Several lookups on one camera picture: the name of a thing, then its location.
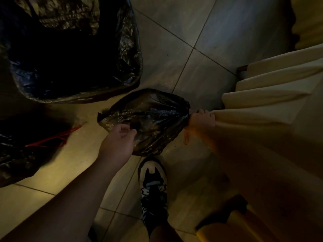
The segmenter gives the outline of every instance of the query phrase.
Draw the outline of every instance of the leg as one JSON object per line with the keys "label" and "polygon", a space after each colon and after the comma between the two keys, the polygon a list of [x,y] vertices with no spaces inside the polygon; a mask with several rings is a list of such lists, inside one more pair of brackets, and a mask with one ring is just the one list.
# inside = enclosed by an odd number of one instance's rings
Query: leg
{"label": "leg", "polygon": [[162,164],[154,157],[148,157],[138,168],[141,188],[143,223],[150,242],[181,242],[181,238],[169,225],[167,218],[167,178]]}

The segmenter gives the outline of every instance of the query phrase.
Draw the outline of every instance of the shoe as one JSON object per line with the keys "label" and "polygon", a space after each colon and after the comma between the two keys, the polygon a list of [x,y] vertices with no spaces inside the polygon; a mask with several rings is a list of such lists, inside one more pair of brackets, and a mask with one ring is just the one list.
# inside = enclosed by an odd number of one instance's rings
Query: shoe
{"label": "shoe", "polygon": [[143,223],[151,232],[167,223],[167,178],[163,165],[155,157],[145,158],[138,168]]}

